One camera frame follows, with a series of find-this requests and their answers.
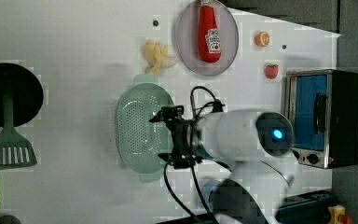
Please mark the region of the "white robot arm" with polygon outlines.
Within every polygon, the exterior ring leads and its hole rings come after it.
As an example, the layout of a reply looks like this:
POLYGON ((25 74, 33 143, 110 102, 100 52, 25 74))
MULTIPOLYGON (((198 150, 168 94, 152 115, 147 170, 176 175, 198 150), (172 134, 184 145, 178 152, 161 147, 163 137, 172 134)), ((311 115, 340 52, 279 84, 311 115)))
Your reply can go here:
POLYGON ((294 131, 281 113, 262 109, 212 112, 193 119, 163 106, 151 120, 164 122, 173 149, 159 156, 174 169, 205 160, 227 161, 229 176, 197 187, 213 224, 279 224, 276 214, 295 180, 294 131))

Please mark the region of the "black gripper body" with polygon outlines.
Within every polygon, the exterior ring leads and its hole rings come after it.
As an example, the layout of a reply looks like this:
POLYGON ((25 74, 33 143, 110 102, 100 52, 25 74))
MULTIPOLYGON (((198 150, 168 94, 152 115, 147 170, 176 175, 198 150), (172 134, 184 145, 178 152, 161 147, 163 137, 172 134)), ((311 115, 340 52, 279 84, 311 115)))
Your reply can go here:
POLYGON ((183 119, 183 112, 182 105, 163 106, 160 110, 160 120, 166 124, 172 135, 173 149, 167 155, 167 161, 174 169, 190 168, 202 161, 202 157, 194 153, 191 145, 193 121, 183 119))

